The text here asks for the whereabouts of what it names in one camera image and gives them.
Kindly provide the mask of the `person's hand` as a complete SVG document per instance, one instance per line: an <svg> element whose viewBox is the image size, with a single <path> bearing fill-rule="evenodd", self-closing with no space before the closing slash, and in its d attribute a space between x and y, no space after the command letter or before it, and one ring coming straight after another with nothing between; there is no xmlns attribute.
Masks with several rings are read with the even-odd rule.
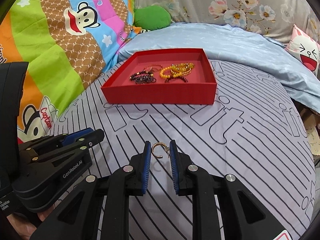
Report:
<svg viewBox="0 0 320 240"><path fill-rule="evenodd" d="M48 210L38 213L39 219L43 222L50 213L55 209L55 205L51 206ZM37 229L37 227L31 224L29 221L21 216L11 214L7 217L10 224L13 226L15 231L19 234L21 239L30 239L31 235Z"/></svg>

